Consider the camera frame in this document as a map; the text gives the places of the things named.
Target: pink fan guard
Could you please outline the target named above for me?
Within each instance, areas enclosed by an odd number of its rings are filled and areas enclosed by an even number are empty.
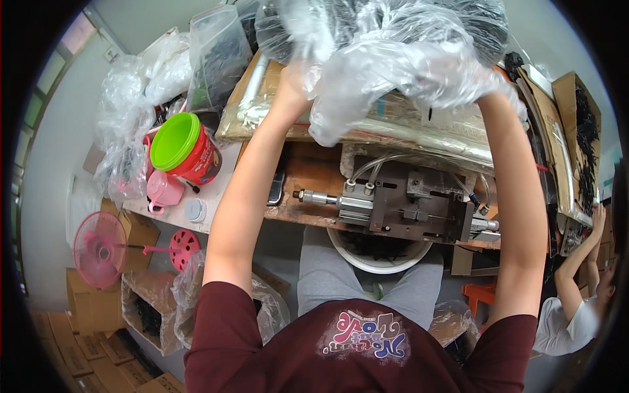
[[[97,211],[83,220],[74,236],[74,265],[86,283],[104,289],[122,273],[126,249],[120,220],[107,211]]]

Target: metal machine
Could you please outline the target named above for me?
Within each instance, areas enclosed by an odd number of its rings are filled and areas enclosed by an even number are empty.
[[[306,189],[294,191],[292,196],[303,203],[334,205],[339,220],[358,231],[439,243],[499,238],[495,233],[498,221],[486,219],[488,206],[479,209],[480,202],[465,190],[460,178],[392,161],[404,156],[367,162],[346,180],[337,196]],[[371,168],[370,176],[364,176]]]

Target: pink handle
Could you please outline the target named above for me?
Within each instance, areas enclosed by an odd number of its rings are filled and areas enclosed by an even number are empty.
[[[160,206],[162,209],[161,210],[153,210],[153,208],[155,207],[155,205],[153,204],[153,202],[148,204],[148,211],[150,211],[151,213],[153,213],[156,216],[161,216],[164,213],[164,207]]]
[[[153,246],[144,246],[144,251],[142,251],[142,253],[144,255],[146,255],[149,252],[153,252],[153,251],[157,251],[157,252],[180,252],[181,249],[179,248],[161,248],[161,247],[153,247]]]

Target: small white container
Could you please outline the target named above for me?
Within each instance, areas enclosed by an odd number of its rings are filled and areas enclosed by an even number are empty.
[[[205,219],[207,208],[205,202],[199,198],[193,198],[186,202],[186,219],[191,223],[200,223]]]

